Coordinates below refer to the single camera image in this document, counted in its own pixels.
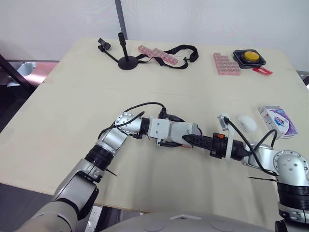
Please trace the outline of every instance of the black strap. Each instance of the black strap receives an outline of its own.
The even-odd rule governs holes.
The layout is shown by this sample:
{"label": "black strap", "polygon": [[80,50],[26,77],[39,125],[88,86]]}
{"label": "black strap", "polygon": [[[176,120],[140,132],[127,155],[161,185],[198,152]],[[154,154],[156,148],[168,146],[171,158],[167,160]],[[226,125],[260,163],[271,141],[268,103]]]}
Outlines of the black strap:
{"label": "black strap", "polygon": [[[189,66],[188,61],[194,62],[194,61],[197,60],[198,53],[197,53],[197,48],[196,47],[194,47],[192,45],[182,44],[182,45],[179,45],[179,46],[177,46],[177,47],[175,47],[175,48],[173,48],[171,50],[164,51],[164,52],[167,53],[167,54],[175,55],[177,52],[179,52],[180,50],[183,50],[183,49],[190,49],[190,50],[193,51],[193,53],[190,54],[190,58],[189,59],[187,59],[187,57],[185,57],[183,59],[185,63],[182,66],[180,66],[180,67],[174,67],[174,66],[168,65],[160,57],[152,57],[152,58],[154,58],[160,64],[160,66],[168,66],[168,67],[170,67],[172,69],[185,69],[185,68],[187,68]],[[139,59],[142,59],[144,57],[148,57],[148,56],[145,55],[145,54],[138,55],[136,57],[136,59],[138,60],[138,63],[144,64],[144,63],[149,62],[152,59],[152,58],[150,58],[148,61],[139,60]]]}

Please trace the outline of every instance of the black cable tie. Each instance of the black cable tie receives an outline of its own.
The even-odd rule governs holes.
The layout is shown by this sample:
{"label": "black cable tie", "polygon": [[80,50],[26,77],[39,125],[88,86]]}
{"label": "black cable tie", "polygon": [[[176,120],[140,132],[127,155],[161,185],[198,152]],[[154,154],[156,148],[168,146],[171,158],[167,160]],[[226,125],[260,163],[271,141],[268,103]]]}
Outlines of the black cable tie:
{"label": "black cable tie", "polygon": [[108,171],[109,173],[113,174],[114,176],[117,176],[115,173],[113,173],[112,171],[106,169],[106,171]]}
{"label": "black cable tie", "polygon": [[277,181],[275,179],[264,179],[264,178],[258,178],[258,177],[252,177],[252,176],[247,176],[248,178],[251,178],[251,179],[255,179],[255,180],[268,180],[268,181]]}

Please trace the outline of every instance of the wooden table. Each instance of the wooden table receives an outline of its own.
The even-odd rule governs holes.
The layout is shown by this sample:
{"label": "wooden table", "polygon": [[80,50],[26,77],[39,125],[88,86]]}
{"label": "wooden table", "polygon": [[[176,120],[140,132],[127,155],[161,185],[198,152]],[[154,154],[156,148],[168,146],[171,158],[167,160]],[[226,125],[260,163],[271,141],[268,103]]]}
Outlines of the wooden table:
{"label": "wooden table", "polygon": [[[107,40],[111,54],[120,58],[117,40]],[[130,55],[137,47],[171,49],[177,44],[128,41]],[[53,194],[62,179],[126,108],[149,101],[163,103],[168,113],[196,122],[204,135],[222,130],[216,116],[251,116],[259,128],[246,134],[257,141],[266,132],[257,108],[280,105],[297,127],[293,139],[277,140],[276,150],[291,149],[307,159],[309,131],[308,90],[283,53],[257,49],[274,73],[263,76],[241,70],[240,76],[219,76],[212,54],[231,55],[240,47],[196,46],[199,59],[185,70],[160,67],[156,62],[123,71],[97,49],[97,39],[82,39],[0,133],[0,182]],[[180,61],[189,51],[180,52]],[[132,111],[157,116],[160,107]],[[210,157],[195,147],[165,148],[155,140],[128,138],[98,184],[98,204],[154,211],[198,211],[218,214],[274,228],[279,219],[276,186],[247,176],[266,176],[240,162]]]}

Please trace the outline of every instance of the black cable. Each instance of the black cable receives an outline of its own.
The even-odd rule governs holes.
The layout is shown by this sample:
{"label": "black cable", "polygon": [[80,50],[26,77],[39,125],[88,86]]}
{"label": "black cable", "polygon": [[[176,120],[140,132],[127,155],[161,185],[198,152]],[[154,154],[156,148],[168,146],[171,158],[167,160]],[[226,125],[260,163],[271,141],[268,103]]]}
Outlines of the black cable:
{"label": "black cable", "polygon": [[273,137],[273,139],[272,139],[272,141],[271,141],[271,147],[274,147],[275,140],[276,140],[276,138],[277,138],[278,132],[277,132],[277,130],[272,129],[272,130],[270,130],[269,132],[267,132],[266,135],[264,135],[264,137],[263,137],[263,138],[258,142],[258,144],[254,147],[254,150],[257,151],[257,150],[259,149],[260,145],[265,141],[265,139],[266,139],[271,133],[273,133],[273,132],[274,132],[275,134],[274,134],[274,137]]}
{"label": "black cable", "polygon": [[[135,108],[138,108],[138,107],[141,107],[141,106],[144,106],[144,105],[150,105],[150,104],[160,105],[162,108],[165,108],[164,105],[161,104],[161,103],[159,103],[159,102],[150,101],[150,102],[145,102],[145,103],[142,103],[142,104],[139,104],[139,105],[132,106],[131,108],[128,108],[128,109],[124,110],[124,112],[127,112],[127,111],[129,111],[129,110],[133,110],[133,109],[135,109]],[[111,124],[110,127],[105,128],[104,130],[101,131],[101,133],[98,135],[98,139],[101,137],[101,135],[102,135],[105,131],[107,131],[107,130],[109,130],[109,129],[116,128],[116,127],[124,126],[124,125],[126,125],[126,124],[128,124],[128,123],[134,121],[134,120],[135,120],[136,118],[138,118],[138,117],[139,117],[139,116],[136,116],[136,117],[134,117],[132,120],[130,120],[130,121],[124,123],[124,124],[117,125],[117,126],[114,126],[114,125],[115,125],[115,121],[114,121],[114,122]]]}
{"label": "black cable", "polygon": [[230,119],[227,118],[227,117],[224,117],[224,122],[225,122],[226,124],[230,124],[230,125],[236,130],[236,132],[240,135],[240,137],[244,140],[244,142],[246,143],[246,145],[247,145],[247,146],[249,147],[249,149],[251,150],[251,152],[252,152],[252,154],[253,154],[253,156],[254,156],[254,158],[255,158],[255,160],[256,160],[258,166],[259,166],[259,168],[260,168],[264,173],[266,173],[266,174],[268,174],[268,175],[278,176],[276,173],[271,173],[271,172],[269,172],[268,170],[266,170],[266,169],[262,166],[262,164],[261,164],[259,158],[257,157],[257,154],[256,154],[254,148],[251,146],[251,144],[250,144],[249,141],[246,139],[246,137],[240,132],[240,130],[238,130],[238,128],[234,125],[234,123],[232,123],[232,122],[230,121]]}
{"label": "black cable", "polygon": [[107,130],[110,130],[110,129],[113,129],[113,128],[118,128],[118,127],[122,127],[122,126],[125,126],[126,124],[129,124],[131,122],[133,122],[136,118],[142,116],[143,114],[145,113],[145,111],[142,111],[140,112],[138,115],[136,115],[134,118],[132,118],[130,121],[126,122],[126,123],[123,123],[123,124],[119,124],[119,125],[112,125],[108,128],[105,128],[104,130],[101,131],[101,133],[98,135],[98,139],[101,137],[101,135],[107,131]]}
{"label": "black cable", "polygon": [[145,103],[142,103],[142,104],[139,104],[139,105],[132,106],[131,108],[126,109],[124,112],[127,112],[129,110],[133,110],[133,109],[141,107],[143,105],[151,105],[151,104],[160,105],[160,106],[162,106],[162,108],[165,108],[163,104],[161,104],[159,102],[151,101],[151,102],[145,102]]}
{"label": "black cable", "polygon": [[201,136],[203,136],[203,132],[200,128],[197,128],[199,130],[199,132],[201,133]]}

